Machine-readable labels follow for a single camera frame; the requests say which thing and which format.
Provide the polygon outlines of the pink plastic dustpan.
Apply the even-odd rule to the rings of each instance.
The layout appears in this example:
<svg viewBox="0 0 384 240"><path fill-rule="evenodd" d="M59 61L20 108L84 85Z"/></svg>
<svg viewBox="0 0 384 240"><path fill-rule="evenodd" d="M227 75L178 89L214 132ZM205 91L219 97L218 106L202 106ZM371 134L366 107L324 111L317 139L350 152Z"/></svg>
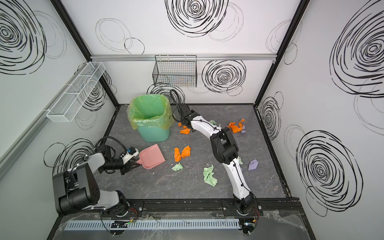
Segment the pink plastic dustpan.
<svg viewBox="0 0 384 240"><path fill-rule="evenodd" d="M142 150L139 153L139 160L137 160L136 163L142 165L145 169L153 169L165 161L158 144L155 144Z"/></svg>

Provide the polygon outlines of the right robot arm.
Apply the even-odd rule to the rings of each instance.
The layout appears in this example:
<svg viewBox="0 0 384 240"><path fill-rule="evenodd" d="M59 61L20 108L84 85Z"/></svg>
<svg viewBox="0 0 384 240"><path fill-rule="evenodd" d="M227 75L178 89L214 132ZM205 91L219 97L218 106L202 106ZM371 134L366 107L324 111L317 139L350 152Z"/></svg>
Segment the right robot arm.
<svg viewBox="0 0 384 240"><path fill-rule="evenodd" d="M177 95L175 90L170 90L170 98L176 105L180 116L178 119L174 117L174 120L191 129L193 132L198 131L210 139L215 159L224 166L229 176L233 188L233 195L236 199L235 206L237 212L242 216L246 216L249 213L255 214L255 217L259 218L259 203L256 196L246 184L243 176L238 154L239 147L232 130L229 127L220 128L211 124L200 114L191 110L187 104L178 104L175 99Z"/></svg>

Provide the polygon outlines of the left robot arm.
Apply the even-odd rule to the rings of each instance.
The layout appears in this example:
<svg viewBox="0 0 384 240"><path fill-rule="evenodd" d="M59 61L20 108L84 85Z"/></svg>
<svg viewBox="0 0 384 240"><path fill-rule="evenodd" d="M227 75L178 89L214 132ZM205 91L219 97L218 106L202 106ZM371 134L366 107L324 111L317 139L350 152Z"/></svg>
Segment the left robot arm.
<svg viewBox="0 0 384 240"><path fill-rule="evenodd" d="M51 166L56 211L60 215L98 211L118 218L137 214L121 191L101 190L95 174L124 175L140 166L139 159L137 148L127 148L111 136L95 144L79 138L64 145Z"/></svg>

